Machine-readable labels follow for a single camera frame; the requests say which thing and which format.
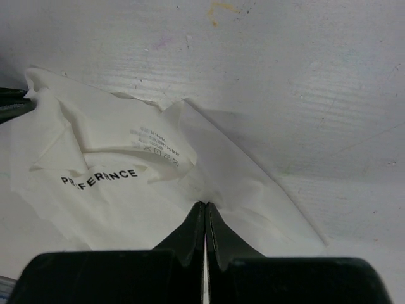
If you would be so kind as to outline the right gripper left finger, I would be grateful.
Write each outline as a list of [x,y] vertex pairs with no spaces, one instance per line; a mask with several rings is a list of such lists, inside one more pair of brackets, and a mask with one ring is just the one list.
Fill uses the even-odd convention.
[[151,250],[38,255],[8,303],[202,303],[204,218],[204,203],[195,203]]

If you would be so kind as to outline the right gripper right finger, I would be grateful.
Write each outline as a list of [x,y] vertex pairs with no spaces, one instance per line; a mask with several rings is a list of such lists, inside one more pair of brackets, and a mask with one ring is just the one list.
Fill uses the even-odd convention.
[[347,257],[270,258],[205,206],[210,303],[391,303],[375,269]]

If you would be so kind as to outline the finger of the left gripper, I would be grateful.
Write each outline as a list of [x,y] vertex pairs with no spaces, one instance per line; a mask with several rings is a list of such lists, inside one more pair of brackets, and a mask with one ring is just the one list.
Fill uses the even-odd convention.
[[25,98],[25,90],[1,88],[0,123],[3,124],[35,109],[35,101]]

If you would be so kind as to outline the white underwear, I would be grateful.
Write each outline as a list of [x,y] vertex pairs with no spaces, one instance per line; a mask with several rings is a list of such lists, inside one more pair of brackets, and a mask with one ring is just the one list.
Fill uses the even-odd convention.
[[64,237],[149,249],[201,201],[265,255],[323,251],[285,191],[188,102],[161,108],[40,68],[25,76],[36,107],[11,121],[10,186]]

